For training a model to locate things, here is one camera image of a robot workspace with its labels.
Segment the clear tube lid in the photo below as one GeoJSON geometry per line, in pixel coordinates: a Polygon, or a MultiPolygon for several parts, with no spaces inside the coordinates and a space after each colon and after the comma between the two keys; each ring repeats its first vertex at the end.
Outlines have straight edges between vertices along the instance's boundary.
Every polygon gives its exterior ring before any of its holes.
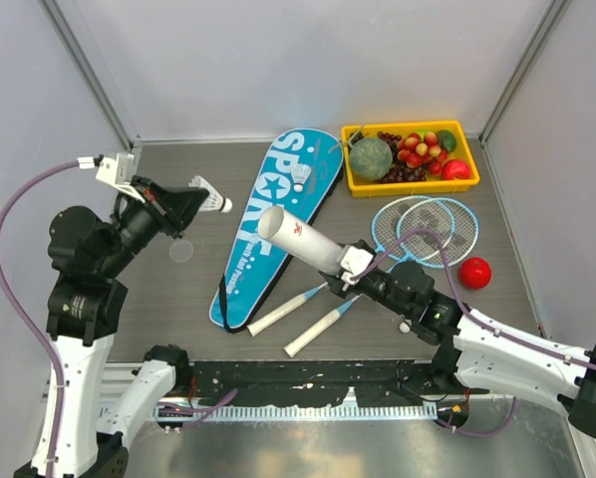
{"type": "Polygon", "coordinates": [[[194,247],[191,242],[179,239],[171,243],[169,247],[169,258],[175,263],[188,261],[194,253],[194,247]]]}

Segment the white shuttlecock tube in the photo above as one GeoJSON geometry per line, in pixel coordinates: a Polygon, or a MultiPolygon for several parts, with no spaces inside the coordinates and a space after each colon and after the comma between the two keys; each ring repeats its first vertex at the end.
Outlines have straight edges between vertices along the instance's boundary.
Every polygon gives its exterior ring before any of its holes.
{"type": "Polygon", "coordinates": [[[335,275],[340,269],[343,248],[279,206],[270,207],[261,215],[257,233],[319,272],[335,275]]]}

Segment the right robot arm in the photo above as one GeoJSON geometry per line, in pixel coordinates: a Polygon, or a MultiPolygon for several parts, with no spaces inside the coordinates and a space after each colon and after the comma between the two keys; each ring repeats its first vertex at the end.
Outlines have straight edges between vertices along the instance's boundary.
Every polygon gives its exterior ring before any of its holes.
{"type": "Polygon", "coordinates": [[[435,288],[414,261],[391,271],[375,268],[353,280],[343,268],[325,280],[335,295],[364,295],[403,319],[423,342],[436,347],[432,385],[511,395],[567,418],[596,439],[596,345],[588,350],[528,334],[435,288]]]}

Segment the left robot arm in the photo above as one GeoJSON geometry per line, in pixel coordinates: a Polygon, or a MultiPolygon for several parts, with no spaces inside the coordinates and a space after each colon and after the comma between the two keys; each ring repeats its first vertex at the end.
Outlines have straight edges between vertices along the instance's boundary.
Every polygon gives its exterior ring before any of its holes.
{"type": "Polygon", "coordinates": [[[37,449],[17,477],[123,476],[157,403],[191,387],[186,351],[155,346],[115,405],[100,412],[104,371],[128,294],[120,273],[157,234],[181,237],[209,196],[202,187],[162,188],[141,177],[132,185],[139,196],[116,207],[110,222],[71,206],[50,225],[48,255],[58,279],[47,302],[46,333],[54,374],[37,449]]]}

